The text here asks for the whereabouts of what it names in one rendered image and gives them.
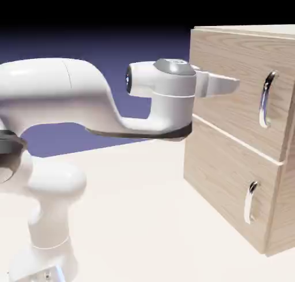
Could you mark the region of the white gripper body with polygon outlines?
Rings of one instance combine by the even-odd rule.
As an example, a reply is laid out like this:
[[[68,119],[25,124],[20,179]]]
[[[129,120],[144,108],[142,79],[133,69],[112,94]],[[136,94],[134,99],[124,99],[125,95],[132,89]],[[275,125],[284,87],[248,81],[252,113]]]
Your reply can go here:
[[[195,97],[206,98],[233,93],[240,85],[240,80],[215,73],[196,70]]]

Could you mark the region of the large light wood door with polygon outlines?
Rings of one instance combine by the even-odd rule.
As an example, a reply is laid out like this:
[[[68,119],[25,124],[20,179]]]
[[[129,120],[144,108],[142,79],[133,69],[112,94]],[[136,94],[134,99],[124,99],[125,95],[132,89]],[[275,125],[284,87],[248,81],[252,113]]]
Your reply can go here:
[[[198,99],[194,113],[276,161],[284,161],[295,96],[295,39],[195,29],[190,62],[201,69],[240,80],[231,95]],[[259,124],[264,81],[278,77],[267,103],[270,127]]]

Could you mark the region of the light wood cabinet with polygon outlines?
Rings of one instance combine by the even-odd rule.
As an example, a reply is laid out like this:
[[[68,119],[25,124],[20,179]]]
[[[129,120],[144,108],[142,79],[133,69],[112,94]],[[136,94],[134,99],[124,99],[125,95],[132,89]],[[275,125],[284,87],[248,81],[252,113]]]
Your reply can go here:
[[[190,62],[240,84],[196,99],[185,180],[259,253],[295,248],[295,24],[195,27]]]

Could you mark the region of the small light wood door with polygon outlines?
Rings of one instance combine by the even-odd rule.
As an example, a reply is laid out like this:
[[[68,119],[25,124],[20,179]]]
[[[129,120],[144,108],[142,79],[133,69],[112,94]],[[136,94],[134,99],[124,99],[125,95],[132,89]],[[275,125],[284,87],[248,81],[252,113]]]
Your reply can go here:
[[[185,180],[259,253],[267,251],[273,196],[281,166],[197,119],[184,150]],[[258,181],[251,224],[244,221],[249,184]]]

